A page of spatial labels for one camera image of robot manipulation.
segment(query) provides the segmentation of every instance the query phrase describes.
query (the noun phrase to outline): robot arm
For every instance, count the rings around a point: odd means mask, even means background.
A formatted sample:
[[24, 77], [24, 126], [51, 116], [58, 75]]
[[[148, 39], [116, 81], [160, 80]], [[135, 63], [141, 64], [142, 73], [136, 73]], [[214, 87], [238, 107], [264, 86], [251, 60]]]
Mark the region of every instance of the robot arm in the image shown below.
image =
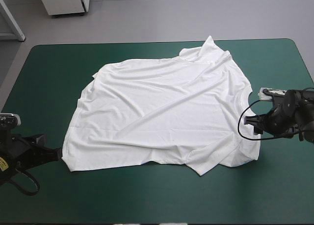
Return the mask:
[[[35, 195], [39, 191], [38, 181], [26, 170], [61, 158], [61, 148], [44, 147], [46, 134], [22, 137], [11, 134], [11, 130], [21, 124], [16, 114], [0, 113], [0, 186], [4, 183], [13, 184], [25, 195]], [[25, 175], [36, 186], [35, 191], [28, 191], [12, 180], [18, 173]]]
[[245, 117], [244, 124], [253, 125], [255, 134], [292, 138], [299, 133], [300, 141], [314, 142], [314, 91], [261, 88], [259, 96], [271, 100], [273, 107], [266, 114]]

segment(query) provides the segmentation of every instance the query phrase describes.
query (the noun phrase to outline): gray floor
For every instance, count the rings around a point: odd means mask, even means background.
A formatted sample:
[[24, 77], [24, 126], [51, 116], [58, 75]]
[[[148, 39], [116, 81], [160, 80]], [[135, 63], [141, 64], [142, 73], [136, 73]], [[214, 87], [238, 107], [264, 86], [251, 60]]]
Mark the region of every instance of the gray floor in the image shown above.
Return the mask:
[[40, 0], [5, 2], [26, 41], [0, 42], [0, 110], [38, 44], [290, 38], [314, 77], [314, 0], [91, 0], [85, 16], [67, 18]]

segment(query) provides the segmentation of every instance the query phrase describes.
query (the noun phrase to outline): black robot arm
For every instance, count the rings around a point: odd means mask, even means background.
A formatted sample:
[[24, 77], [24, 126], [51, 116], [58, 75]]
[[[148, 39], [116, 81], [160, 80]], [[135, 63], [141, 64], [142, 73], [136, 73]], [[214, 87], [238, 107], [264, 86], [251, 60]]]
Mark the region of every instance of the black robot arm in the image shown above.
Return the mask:
[[272, 109], [266, 114], [246, 116], [245, 125], [253, 125], [255, 134], [265, 131], [276, 138], [291, 138], [299, 133], [300, 141], [314, 142], [313, 91], [287, 90], [279, 93], [265, 88], [262, 92], [271, 97]]

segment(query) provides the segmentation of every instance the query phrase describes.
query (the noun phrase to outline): t-shirt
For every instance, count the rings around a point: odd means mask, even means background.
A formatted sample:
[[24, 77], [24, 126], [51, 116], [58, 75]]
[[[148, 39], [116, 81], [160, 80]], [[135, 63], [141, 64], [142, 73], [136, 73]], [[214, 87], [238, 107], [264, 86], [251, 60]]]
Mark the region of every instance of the t-shirt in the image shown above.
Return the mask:
[[[233, 167], [259, 156], [260, 142], [237, 133], [250, 82], [211, 37], [174, 58], [106, 64], [93, 77], [63, 144], [71, 171], [155, 161], [203, 175], [217, 164]], [[240, 129], [259, 137], [243, 121]]]

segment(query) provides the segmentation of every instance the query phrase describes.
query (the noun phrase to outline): yellow label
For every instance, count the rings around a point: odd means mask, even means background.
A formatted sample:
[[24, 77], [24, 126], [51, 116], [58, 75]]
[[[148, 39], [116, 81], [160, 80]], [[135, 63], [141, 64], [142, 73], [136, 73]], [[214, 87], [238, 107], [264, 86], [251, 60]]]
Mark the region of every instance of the yellow label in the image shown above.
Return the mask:
[[3, 172], [7, 168], [9, 168], [8, 163], [3, 158], [0, 157], [0, 169], [1, 169], [1, 171]]

